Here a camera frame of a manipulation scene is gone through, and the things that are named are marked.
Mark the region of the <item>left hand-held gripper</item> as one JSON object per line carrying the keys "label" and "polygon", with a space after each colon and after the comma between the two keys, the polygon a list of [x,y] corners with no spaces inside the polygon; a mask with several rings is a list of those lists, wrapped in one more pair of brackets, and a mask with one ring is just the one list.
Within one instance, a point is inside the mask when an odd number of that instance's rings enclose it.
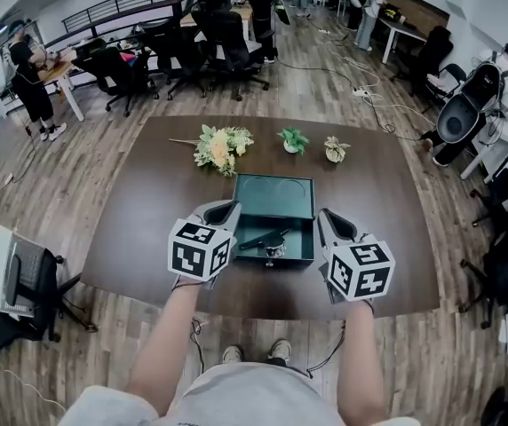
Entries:
{"label": "left hand-held gripper", "polygon": [[168,270],[177,275],[173,288],[212,286],[234,258],[242,205],[236,200],[198,206],[172,227],[168,239]]}

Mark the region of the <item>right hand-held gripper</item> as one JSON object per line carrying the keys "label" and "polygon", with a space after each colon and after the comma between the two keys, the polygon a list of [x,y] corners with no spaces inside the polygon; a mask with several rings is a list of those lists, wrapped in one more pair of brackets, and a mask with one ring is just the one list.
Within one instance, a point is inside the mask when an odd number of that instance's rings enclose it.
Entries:
{"label": "right hand-held gripper", "polygon": [[333,304],[385,296],[395,260],[385,241],[378,240],[362,223],[331,209],[321,209],[317,225],[324,256],[319,271]]}

